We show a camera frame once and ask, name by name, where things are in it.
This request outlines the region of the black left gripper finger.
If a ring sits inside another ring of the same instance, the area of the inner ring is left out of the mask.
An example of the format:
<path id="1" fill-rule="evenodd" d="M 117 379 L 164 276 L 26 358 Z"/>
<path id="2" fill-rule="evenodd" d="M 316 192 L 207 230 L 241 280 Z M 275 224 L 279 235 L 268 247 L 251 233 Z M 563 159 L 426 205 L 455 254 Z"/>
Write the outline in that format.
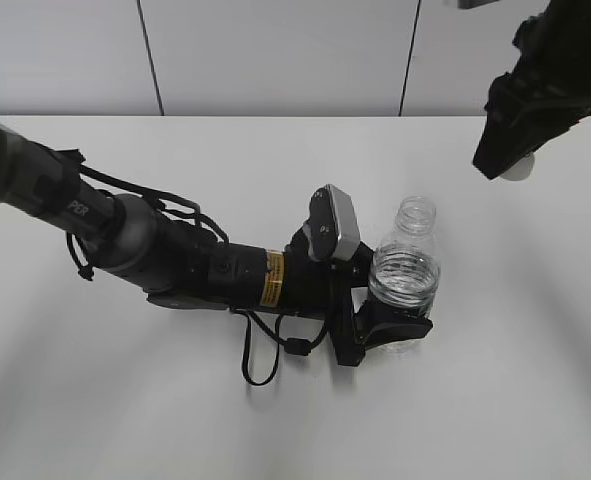
<path id="1" fill-rule="evenodd" d="M 433 322 L 419 309 L 366 300 L 354 316 L 352 354 L 364 356 L 370 349 L 423 339 L 432 328 Z"/>

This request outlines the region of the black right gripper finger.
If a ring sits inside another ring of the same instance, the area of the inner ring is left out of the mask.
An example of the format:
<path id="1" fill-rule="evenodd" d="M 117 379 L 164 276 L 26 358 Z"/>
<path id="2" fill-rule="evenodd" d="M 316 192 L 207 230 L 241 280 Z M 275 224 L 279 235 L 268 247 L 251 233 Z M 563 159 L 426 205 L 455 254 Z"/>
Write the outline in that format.
<path id="1" fill-rule="evenodd" d="M 494 180 L 591 116 L 591 94 L 538 90 L 505 73 L 491 83 L 485 110 L 472 164 Z"/>

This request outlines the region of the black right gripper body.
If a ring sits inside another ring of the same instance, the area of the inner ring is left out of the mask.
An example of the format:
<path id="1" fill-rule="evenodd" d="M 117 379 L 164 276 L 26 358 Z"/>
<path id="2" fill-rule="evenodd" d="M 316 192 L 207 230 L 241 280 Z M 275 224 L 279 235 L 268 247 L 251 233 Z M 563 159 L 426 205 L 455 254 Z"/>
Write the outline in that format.
<path id="1" fill-rule="evenodd" d="M 513 39 L 520 56 L 485 105 L 493 120 L 591 116 L 591 1 L 551 1 Z"/>

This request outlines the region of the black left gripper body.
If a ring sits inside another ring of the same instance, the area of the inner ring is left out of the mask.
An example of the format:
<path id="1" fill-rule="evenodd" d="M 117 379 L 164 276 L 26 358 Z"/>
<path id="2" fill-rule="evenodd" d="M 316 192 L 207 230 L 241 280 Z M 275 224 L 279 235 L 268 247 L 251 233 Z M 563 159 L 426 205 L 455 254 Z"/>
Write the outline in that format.
<path id="1" fill-rule="evenodd" d="M 374 251 L 360 243 L 348 261 L 315 261 L 311 252 L 310 229 L 303 225 L 284 252 L 279 309 L 290 316 L 321 320 L 323 326 L 313 340 L 288 338 L 284 350 L 304 357 L 329 337 L 337 364 L 357 367 L 364 359 L 365 347 L 357 339 L 351 290 L 367 285 Z"/>

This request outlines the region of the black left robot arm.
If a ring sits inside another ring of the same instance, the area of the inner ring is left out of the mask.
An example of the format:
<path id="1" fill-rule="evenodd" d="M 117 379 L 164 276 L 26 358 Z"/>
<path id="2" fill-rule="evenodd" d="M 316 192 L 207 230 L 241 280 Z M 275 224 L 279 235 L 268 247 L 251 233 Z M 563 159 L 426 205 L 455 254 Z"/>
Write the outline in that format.
<path id="1" fill-rule="evenodd" d="M 418 340 L 430 305 L 378 292 L 374 253 L 359 236 L 350 197 L 315 191 L 309 215 L 282 251 L 232 243 L 198 204 L 89 168 L 76 150 L 54 150 L 0 124 L 0 203 L 60 230 L 79 275 L 105 271 L 150 303 L 227 310 L 249 327 L 262 314 L 317 319 L 337 362 Z"/>

